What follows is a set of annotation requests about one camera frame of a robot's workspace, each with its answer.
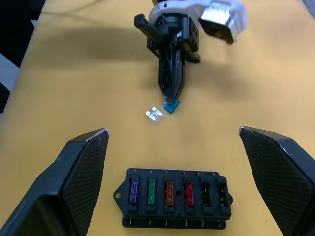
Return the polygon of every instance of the table surface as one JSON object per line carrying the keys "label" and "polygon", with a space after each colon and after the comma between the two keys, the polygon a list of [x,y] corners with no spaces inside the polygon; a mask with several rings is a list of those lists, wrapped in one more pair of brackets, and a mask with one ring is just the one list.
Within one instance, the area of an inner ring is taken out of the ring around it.
{"label": "table surface", "polygon": [[[107,127],[103,183],[88,235],[281,235],[252,177],[241,125],[293,137],[315,156],[315,21],[297,0],[244,0],[233,46],[200,34],[181,104],[161,108],[158,59],[133,26],[150,0],[48,0],[0,130],[0,226],[65,143]],[[216,171],[234,198],[224,231],[125,229],[113,192],[130,167]]]}

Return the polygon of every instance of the blade fuse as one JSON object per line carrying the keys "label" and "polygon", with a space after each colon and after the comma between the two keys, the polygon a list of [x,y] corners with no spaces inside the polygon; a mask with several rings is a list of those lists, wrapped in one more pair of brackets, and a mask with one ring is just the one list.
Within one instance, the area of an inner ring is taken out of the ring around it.
{"label": "blade fuse", "polygon": [[148,191],[148,204],[154,204],[156,190],[156,181],[154,179],[149,180],[149,191]]}
{"label": "blade fuse", "polygon": [[174,205],[174,181],[172,180],[166,181],[165,204]]}
{"label": "blade fuse", "polygon": [[185,203],[188,207],[193,207],[193,183],[191,181],[187,181],[185,183]]}
{"label": "blade fuse", "polygon": [[131,188],[130,188],[130,197],[129,197],[130,204],[137,203],[138,185],[139,185],[139,179],[133,178],[131,181]]}

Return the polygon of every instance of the mounting hole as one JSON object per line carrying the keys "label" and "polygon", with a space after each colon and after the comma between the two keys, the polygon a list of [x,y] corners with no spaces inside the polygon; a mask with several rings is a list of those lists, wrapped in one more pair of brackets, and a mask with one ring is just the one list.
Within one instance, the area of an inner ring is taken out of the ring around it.
{"label": "mounting hole", "polygon": [[115,198],[116,199],[119,199],[119,198],[121,198],[122,197],[122,194],[121,193],[116,193],[116,195],[115,195]]}

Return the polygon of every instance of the fuse block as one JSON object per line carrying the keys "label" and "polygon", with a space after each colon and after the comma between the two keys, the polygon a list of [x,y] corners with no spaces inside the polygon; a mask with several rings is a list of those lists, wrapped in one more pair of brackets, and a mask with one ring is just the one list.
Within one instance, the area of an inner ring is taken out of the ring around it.
{"label": "fuse block", "polygon": [[128,169],[114,199],[127,228],[225,229],[232,215],[217,172]]}

